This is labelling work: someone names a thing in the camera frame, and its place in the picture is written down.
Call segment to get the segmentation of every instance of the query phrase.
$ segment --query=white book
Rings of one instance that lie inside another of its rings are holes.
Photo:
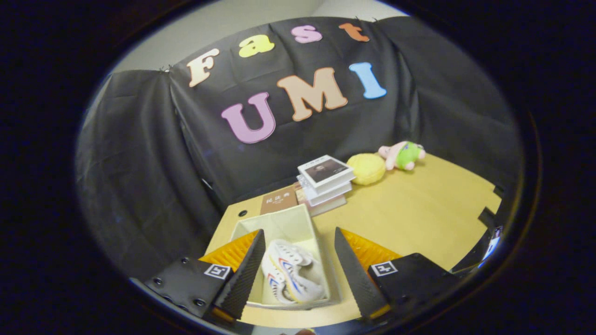
[[[318,194],[326,193],[356,178],[354,169],[329,155],[300,165],[298,171]]]
[[[339,185],[325,193],[317,193],[303,175],[298,175],[296,178],[304,190],[308,203],[313,207],[352,190],[352,183],[348,181],[346,184]]]
[[[319,214],[323,214],[329,212],[332,209],[338,208],[339,206],[343,206],[347,203],[345,196],[339,196],[332,200],[326,201],[319,206],[315,206],[309,209],[309,213],[311,217],[317,216]]]

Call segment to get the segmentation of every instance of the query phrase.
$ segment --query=brown book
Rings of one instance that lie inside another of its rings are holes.
[[[298,206],[293,186],[263,196],[261,215]]]

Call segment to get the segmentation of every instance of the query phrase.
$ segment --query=storage box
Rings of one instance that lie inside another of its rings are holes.
[[[327,255],[327,253],[321,253],[321,243],[317,239],[311,217],[304,204],[238,221],[230,241],[257,229],[263,229],[267,247],[269,247],[270,241],[282,238],[311,252],[318,262],[314,262],[312,266],[302,268],[300,274],[309,280],[319,282],[325,290],[325,296],[323,299],[314,302],[285,305],[274,297],[259,267],[247,305],[269,309],[299,310],[330,305],[333,300],[336,300],[335,298],[331,299],[332,289],[330,284],[337,285],[331,261],[328,257],[321,256]],[[322,278],[316,276],[317,272],[324,274]]]

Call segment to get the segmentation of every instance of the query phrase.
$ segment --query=table surface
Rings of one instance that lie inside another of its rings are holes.
[[[431,154],[417,162],[412,172],[391,170],[375,184],[354,185],[353,190],[346,193],[346,205],[312,218],[322,239],[322,253],[331,258],[340,301],[310,311],[246,306],[240,321],[267,327],[303,328],[359,318],[358,307],[335,253],[336,227],[352,231],[402,256],[421,253],[450,270],[486,231],[478,220],[482,210],[488,207],[495,213],[498,209],[501,199],[493,189],[494,185],[482,177]],[[228,206],[206,253],[229,242],[238,220],[259,215],[263,196]],[[241,218],[238,214],[243,210],[248,213]]]

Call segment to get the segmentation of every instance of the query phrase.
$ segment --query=yarn ball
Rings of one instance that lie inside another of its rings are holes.
[[[376,154],[357,154],[347,160],[347,165],[354,169],[352,183],[370,185],[381,180],[385,174],[385,160]]]

